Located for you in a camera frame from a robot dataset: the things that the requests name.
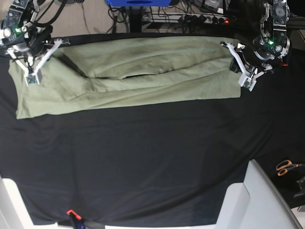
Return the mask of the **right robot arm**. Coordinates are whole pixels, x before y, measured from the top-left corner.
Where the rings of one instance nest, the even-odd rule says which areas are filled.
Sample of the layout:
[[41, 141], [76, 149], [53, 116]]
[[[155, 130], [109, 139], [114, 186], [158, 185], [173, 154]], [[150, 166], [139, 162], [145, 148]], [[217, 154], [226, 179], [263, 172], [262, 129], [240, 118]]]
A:
[[55, 16], [39, 23], [42, 0], [14, 0], [0, 23], [0, 56], [15, 62], [23, 71], [27, 85], [40, 84], [40, 70], [68, 39], [53, 39], [52, 24], [58, 19], [67, 1], [63, 0]]

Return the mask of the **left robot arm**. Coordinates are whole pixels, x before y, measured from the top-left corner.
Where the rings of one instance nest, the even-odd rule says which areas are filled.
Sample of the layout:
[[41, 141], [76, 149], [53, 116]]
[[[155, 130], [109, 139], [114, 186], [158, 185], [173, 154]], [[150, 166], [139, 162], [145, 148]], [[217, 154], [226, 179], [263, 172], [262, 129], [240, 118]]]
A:
[[291, 42], [287, 36], [286, 23], [290, 9], [285, 0], [243, 0], [244, 17], [257, 36], [236, 34], [236, 45], [222, 41], [233, 59], [230, 70], [241, 73], [238, 83], [252, 91], [257, 78], [265, 73], [287, 66]]

